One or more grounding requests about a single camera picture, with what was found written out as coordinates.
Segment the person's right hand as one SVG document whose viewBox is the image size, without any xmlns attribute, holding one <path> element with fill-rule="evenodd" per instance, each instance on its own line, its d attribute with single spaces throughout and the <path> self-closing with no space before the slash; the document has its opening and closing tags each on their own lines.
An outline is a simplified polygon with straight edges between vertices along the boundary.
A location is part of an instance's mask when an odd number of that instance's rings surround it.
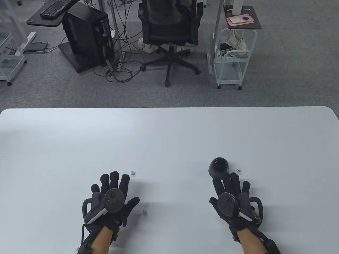
<svg viewBox="0 0 339 254">
<path fill-rule="evenodd" d="M 236 198 L 241 193 L 246 193 L 249 196 L 251 184 L 248 181 L 244 181 L 241 188 L 239 176 L 237 173 L 224 173 L 222 179 L 213 179 L 213 186 L 217 196 L 220 196 L 223 193 L 230 193 Z M 235 217 L 224 215 L 218 207 L 218 199 L 214 197 L 210 198 L 209 203 L 212 204 L 219 217 L 227 222 L 227 224 L 229 225 L 233 240 L 235 242 L 240 242 L 237 233 L 244 229 L 247 229 L 250 225 L 250 222 L 239 216 Z"/>
</svg>

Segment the person's left hand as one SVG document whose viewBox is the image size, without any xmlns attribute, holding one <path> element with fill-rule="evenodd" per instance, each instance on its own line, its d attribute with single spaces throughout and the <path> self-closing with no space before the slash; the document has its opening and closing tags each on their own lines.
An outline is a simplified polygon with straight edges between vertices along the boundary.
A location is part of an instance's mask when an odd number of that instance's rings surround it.
<svg viewBox="0 0 339 254">
<path fill-rule="evenodd" d="M 130 176 L 119 175 L 117 171 L 103 174 L 100 177 L 101 187 L 92 185 L 91 198 L 86 199 L 82 205 L 84 224 L 83 230 L 89 232 L 89 236 L 82 237 L 82 245 L 89 246 L 98 236 L 103 227 L 113 232 L 111 241 L 115 241 L 120 227 L 127 225 L 127 218 L 132 210 L 139 204 L 139 197 L 133 197 L 128 202 L 126 197 Z"/>
</svg>

